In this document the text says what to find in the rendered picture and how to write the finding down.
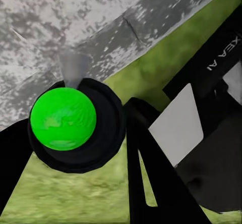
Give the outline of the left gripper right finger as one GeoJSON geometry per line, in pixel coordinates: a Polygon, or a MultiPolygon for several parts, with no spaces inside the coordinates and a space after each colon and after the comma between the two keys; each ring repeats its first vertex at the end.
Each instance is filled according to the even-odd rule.
{"type": "Polygon", "coordinates": [[[130,224],[212,224],[147,126],[127,116],[130,224]],[[139,154],[158,207],[146,204],[139,154]]]}

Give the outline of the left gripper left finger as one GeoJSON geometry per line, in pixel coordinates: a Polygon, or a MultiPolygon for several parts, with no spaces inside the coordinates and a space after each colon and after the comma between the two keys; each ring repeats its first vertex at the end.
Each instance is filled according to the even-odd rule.
{"type": "Polygon", "coordinates": [[[34,151],[28,135],[28,120],[0,132],[0,216],[34,151]]]}

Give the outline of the insectifuge atomizer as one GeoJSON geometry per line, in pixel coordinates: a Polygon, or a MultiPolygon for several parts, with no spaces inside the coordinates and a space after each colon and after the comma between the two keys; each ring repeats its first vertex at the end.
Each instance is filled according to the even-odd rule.
{"type": "Polygon", "coordinates": [[[108,85],[84,78],[91,57],[76,51],[57,56],[64,80],[36,99],[29,114],[29,140],[52,169],[86,173],[118,153],[126,138],[127,115],[108,85]]]}

